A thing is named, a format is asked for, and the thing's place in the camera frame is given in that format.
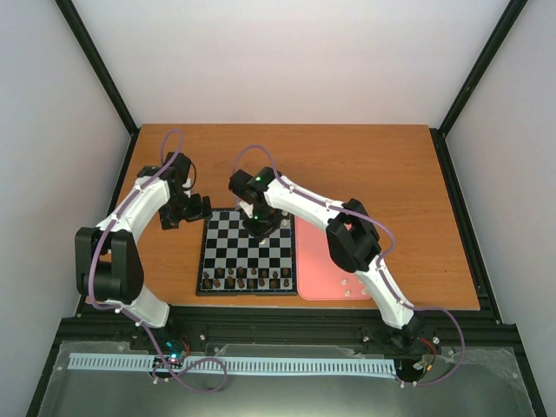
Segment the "wooden tabletop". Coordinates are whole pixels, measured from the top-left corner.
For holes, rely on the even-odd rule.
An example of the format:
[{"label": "wooden tabletop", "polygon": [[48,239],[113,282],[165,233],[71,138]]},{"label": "wooden tabletop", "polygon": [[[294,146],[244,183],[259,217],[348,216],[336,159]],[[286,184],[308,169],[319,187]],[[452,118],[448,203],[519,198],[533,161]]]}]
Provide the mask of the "wooden tabletop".
[{"label": "wooden tabletop", "polygon": [[[479,309],[460,236],[427,126],[401,125],[155,125],[141,128],[120,199],[144,165],[159,164],[160,144],[175,127],[186,135],[182,152],[197,167],[194,192],[209,195],[214,208],[233,207],[228,180],[235,156],[262,144],[279,170],[302,187],[336,200],[356,198],[395,234],[387,258],[394,279],[417,306]],[[175,149],[177,135],[167,143]],[[268,165],[259,150],[240,168],[251,174]],[[158,216],[138,244],[145,281],[175,305],[375,308],[365,301],[305,301],[300,296],[195,295],[202,222],[182,222],[163,231]],[[389,240],[381,233],[381,246]]]}]

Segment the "white perforated strip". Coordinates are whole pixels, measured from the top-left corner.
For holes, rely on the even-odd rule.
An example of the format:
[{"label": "white perforated strip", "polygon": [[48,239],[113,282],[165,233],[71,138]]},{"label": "white perforated strip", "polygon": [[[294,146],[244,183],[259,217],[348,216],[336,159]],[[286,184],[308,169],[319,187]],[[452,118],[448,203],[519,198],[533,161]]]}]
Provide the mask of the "white perforated strip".
[{"label": "white perforated strip", "polygon": [[[152,371],[157,356],[143,354],[71,354],[68,369],[102,371]],[[205,356],[189,356],[175,371]],[[313,376],[347,375],[393,378],[394,361],[378,359],[291,359],[219,357],[231,375]],[[168,372],[164,368],[157,372]],[[207,361],[192,374],[221,374],[218,364]]]}]

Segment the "robotic arm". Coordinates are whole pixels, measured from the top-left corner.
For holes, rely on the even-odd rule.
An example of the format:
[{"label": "robotic arm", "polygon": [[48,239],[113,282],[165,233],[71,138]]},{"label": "robotic arm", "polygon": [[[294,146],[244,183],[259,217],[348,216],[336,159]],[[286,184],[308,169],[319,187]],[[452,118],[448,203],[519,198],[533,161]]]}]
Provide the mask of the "robotic arm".
[{"label": "robotic arm", "polygon": [[355,199],[347,203],[329,200],[303,189],[281,173],[279,175],[281,181],[271,168],[266,167],[255,176],[242,170],[231,176],[229,189],[241,199],[239,205],[248,216],[243,222],[245,229],[257,239],[264,239],[280,226],[287,213],[291,213],[324,231],[334,263],[346,272],[355,273],[365,284],[381,311],[382,320],[404,335],[403,341],[395,344],[406,348],[407,340],[412,339],[419,325],[414,311],[406,307],[412,304],[401,292],[384,261],[381,270],[398,299],[380,275],[376,262],[381,246],[376,228],[358,217],[330,209],[342,207],[366,215],[363,205]]},{"label": "robotic arm", "polygon": [[[166,157],[166,162],[173,154]],[[76,280],[82,295],[89,295],[89,270],[101,234],[116,221],[103,244],[94,280],[95,297],[106,304],[129,311],[152,328],[165,326],[169,305],[156,298],[144,284],[137,242],[150,219],[158,211],[162,229],[178,228],[179,222],[193,222],[211,215],[207,196],[191,195],[188,180],[191,161],[178,154],[162,174],[144,186],[160,167],[144,167],[132,191],[116,210],[94,228],[80,228],[76,234]]]}]

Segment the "gray floor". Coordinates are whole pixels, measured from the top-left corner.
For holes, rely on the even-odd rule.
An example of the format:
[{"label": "gray floor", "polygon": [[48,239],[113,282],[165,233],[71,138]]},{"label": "gray floor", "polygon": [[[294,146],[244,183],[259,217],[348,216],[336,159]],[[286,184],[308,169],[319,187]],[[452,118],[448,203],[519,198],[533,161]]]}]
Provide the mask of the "gray floor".
[{"label": "gray floor", "polygon": [[[63,371],[45,396],[41,415],[65,416],[527,416],[533,415],[512,363],[477,356],[433,387],[405,387],[366,377],[230,376],[217,394],[192,394],[175,382],[153,385],[147,373]],[[448,369],[439,359],[436,374]],[[190,375],[198,387],[216,375]]]}]

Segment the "white wall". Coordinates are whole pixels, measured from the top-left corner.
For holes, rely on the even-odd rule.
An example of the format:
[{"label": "white wall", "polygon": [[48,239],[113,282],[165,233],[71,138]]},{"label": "white wall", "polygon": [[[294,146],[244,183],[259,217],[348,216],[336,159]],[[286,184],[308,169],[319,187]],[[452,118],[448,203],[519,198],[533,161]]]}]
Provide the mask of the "white wall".
[{"label": "white wall", "polygon": [[146,122],[438,126],[507,0],[76,0]]},{"label": "white wall", "polygon": [[0,415],[19,416],[75,311],[74,234],[105,213],[129,137],[54,1],[0,4]]},{"label": "white wall", "polygon": [[501,313],[556,415],[556,3],[529,2],[448,136]]}]

